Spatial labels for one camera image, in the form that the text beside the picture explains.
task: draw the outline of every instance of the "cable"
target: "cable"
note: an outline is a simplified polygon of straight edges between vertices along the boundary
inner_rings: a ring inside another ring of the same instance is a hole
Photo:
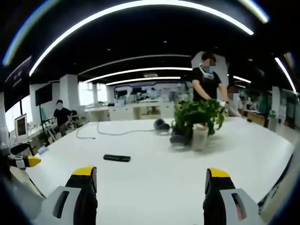
[[[130,131],[127,131],[127,132],[121,133],[121,134],[110,134],[110,133],[100,132],[99,131],[99,125],[100,125],[100,123],[97,124],[97,132],[101,135],[109,135],[109,136],[121,136],[121,135],[130,134],[130,133],[133,133],[133,132],[151,132],[151,131],[155,131],[155,129],[152,129],[152,130],[130,130]]]
[[[79,132],[82,128],[85,128],[85,127],[90,126],[90,125],[94,125],[94,123],[89,123],[89,124],[86,124],[86,125],[84,125],[84,126],[78,128],[77,131],[76,131],[76,137],[77,137],[78,139],[92,139],[92,140],[95,140],[95,139],[96,139],[95,137],[79,137],[79,136],[78,136],[78,132]]]

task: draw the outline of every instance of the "person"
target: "person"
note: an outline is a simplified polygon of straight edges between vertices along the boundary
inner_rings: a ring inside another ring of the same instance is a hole
[[[60,132],[62,137],[67,134],[68,124],[71,122],[71,114],[70,110],[63,107],[62,100],[56,102],[56,109],[53,116],[56,119],[57,126],[54,131]]]
[[[229,85],[227,90],[229,116],[241,117],[244,114],[244,108],[239,97],[239,89],[234,85]]]
[[[216,57],[208,52],[203,53],[199,67],[193,69],[194,101],[217,99],[217,88],[220,89],[224,102],[228,101],[227,90],[214,72],[215,67]]]

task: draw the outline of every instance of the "sign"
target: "sign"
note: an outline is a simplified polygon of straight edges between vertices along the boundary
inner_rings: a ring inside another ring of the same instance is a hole
[[[7,112],[17,102],[30,94],[29,70],[31,57],[21,63],[4,82],[4,107]]]

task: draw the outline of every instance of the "green leaves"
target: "green leaves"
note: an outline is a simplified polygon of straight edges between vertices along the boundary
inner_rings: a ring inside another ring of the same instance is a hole
[[[190,135],[193,125],[200,123],[208,127],[208,135],[213,135],[216,132],[215,124],[218,124],[219,130],[224,122],[224,115],[221,114],[220,109],[220,103],[214,99],[176,104],[175,125],[172,123],[172,127]]]

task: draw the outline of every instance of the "potted plant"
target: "potted plant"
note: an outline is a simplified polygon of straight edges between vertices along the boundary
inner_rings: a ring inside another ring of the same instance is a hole
[[[217,130],[220,129],[223,121],[220,103],[214,99],[176,104],[172,122],[173,137],[170,141],[177,142],[177,137],[178,142],[184,141],[184,144],[188,144],[193,138],[194,124],[201,124],[208,129],[208,136],[213,135],[216,132],[215,126],[217,125]]]
[[[275,110],[271,110],[269,113],[268,129],[276,132],[277,124],[278,124],[278,118],[276,112]]]

